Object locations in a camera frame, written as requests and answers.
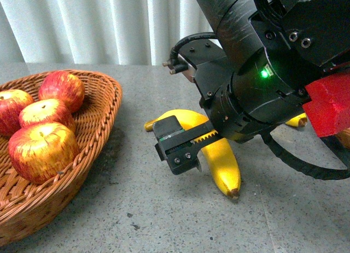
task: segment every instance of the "connector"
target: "connector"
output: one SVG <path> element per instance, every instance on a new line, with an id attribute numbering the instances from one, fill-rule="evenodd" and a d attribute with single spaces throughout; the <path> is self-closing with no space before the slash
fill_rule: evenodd
<path id="1" fill-rule="evenodd" d="M 183 71 L 188 70 L 188 65 L 187 64 L 178 64 L 174 66 L 174 69 L 170 70 L 170 74 L 177 74 Z"/>
<path id="2" fill-rule="evenodd" d="M 170 62 L 170 61 L 167 61 L 167 62 L 162 63 L 162 65 L 163 65 L 164 67 L 167 67 L 167 66 L 171 65 L 171 62 Z"/>

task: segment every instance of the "yellow banana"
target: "yellow banana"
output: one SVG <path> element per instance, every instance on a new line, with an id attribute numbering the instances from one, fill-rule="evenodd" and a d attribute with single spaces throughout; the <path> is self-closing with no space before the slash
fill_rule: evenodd
<path id="1" fill-rule="evenodd" d="M 197 112 L 185 109 L 175 109 L 164 113 L 157 119 L 148 121 L 145 123 L 144 128 L 146 131 L 152 131 L 153 123 L 172 115 L 176 116 L 185 130 L 189 130 L 208 121 L 208 117 Z M 195 139 L 195 141 L 198 141 L 214 132 L 215 131 L 205 134 L 204 136 Z M 241 187 L 241 173 L 235 155 L 232 152 L 227 139 L 222 138 L 219 141 L 203 147 L 201 151 L 207 160 L 209 170 L 219 190 L 232 199 L 238 199 Z"/>
<path id="2" fill-rule="evenodd" d="M 285 123 L 288 126 L 304 127 L 307 124 L 307 116 L 305 113 L 298 115 Z"/>

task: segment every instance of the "banana tip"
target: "banana tip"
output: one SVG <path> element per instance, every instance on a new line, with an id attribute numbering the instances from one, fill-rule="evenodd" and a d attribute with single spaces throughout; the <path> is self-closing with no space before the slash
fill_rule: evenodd
<path id="1" fill-rule="evenodd" d="M 307 124 L 307 118 L 306 118 L 306 117 L 301 118 L 301 119 L 299 120 L 299 122 L 298 122 L 298 126 L 299 126 L 299 127 L 305 127 L 306 124 Z"/>
<path id="2" fill-rule="evenodd" d="M 231 199 L 238 199 L 240 197 L 240 192 L 238 189 L 232 189 L 227 193 L 227 196 L 230 197 Z"/>
<path id="3" fill-rule="evenodd" d="M 157 122 L 157 119 L 153 119 L 153 120 L 150 120 L 148 122 L 146 122 L 144 124 L 144 129 L 147 131 L 147 132 L 150 132 L 150 131 L 153 131 L 153 124 Z"/>

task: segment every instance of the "red apple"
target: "red apple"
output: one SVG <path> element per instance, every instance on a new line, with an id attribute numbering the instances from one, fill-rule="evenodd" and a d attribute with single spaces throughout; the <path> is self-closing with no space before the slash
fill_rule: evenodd
<path id="1" fill-rule="evenodd" d="M 58 122 L 75 132 L 75 121 L 63 101 L 47 99 L 37 101 L 25 107 L 19 115 L 21 127 L 40 122 Z"/>
<path id="2" fill-rule="evenodd" d="M 10 138 L 8 150 L 18 174 L 35 184 L 56 176 L 79 154 L 72 130 L 57 122 L 18 130 Z"/>
<path id="3" fill-rule="evenodd" d="M 19 114 L 24 107 L 34 103 L 33 97 L 22 90 L 0 92 L 0 134 L 12 136 L 21 128 Z"/>
<path id="4" fill-rule="evenodd" d="M 57 98 L 62 100 L 71 113 L 79 110 L 85 96 L 84 83 L 66 71 L 50 73 L 39 89 L 39 99 Z"/>

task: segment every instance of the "white curtain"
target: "white curtain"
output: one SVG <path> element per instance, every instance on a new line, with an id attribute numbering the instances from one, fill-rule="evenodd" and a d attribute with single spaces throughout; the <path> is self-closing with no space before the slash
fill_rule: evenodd
<path id="1" fill-rule="evenodd" d="M 0 0 L 0 62 L 159 65 L 211 30 L 196 0 Z"/>

